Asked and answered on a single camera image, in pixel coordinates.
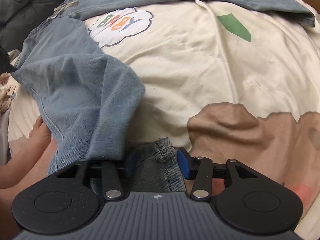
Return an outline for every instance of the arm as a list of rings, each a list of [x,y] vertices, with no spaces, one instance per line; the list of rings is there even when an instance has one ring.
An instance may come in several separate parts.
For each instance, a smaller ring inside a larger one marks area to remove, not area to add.
[[[7,165],[0,166],[0,189],[16,185],[35,166],[50,141],[50,130],[39,117],[29,135],[26,147],[21,149]]]
[[[57,143],[53,139],[31,171],[14,187],[0,189],[0,240],[12,239],[18,232],[11,213],[11,205],[15,196],[45,178],[50,161],[57,151]]]

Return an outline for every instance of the silver rivet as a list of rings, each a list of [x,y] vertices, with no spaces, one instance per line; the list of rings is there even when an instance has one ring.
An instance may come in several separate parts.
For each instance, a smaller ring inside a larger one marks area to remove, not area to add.
[[[207,196],[209,196],[209,193],[205,190],[202,190],[202,189],[198,189],[198,190],[195,190],[193,192],[193,195],[196,197],[196,198],[205,198]]]
[[[108,198],[116,198],[121,196],[121,192],[119,190],[109,190],[106,192],[106,196]]]

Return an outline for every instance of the grey-blue fabric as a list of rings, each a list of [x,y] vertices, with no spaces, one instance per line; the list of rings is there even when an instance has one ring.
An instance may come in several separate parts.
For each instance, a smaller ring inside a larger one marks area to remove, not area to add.
[[[97,47],[83,20],[164,1],[178,0],[65,0],[25,40],[12,76],[36,99],[57,140],[49,173],[85,157],[121,159],[128,123],[145,91],[129,66]],[[314,24],[314,15],[295,0],[219,1]]]
[[[140,192],[185,191],[180,168],[177,165],[177,150],[168,138],[135,148],[137,163],[130,178],[121,178],[121,186],[127,194]],[[96,194],[102,194],[102,181],[93,179],[91,184]]]

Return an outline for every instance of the dark grey cushion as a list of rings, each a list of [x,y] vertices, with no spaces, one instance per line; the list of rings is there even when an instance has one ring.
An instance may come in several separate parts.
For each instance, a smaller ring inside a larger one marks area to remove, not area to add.
[[[64,0],[0,0],[0,45],[22,50],[29,33]]]

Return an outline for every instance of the compass logo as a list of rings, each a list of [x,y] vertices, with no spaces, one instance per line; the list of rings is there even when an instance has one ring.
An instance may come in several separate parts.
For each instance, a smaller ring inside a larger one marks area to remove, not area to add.
[[[157,200],[159,200],[160,198],[162,198],[162,196],[161,196],[160,194],[155,194],[153,197],[156,198]]]

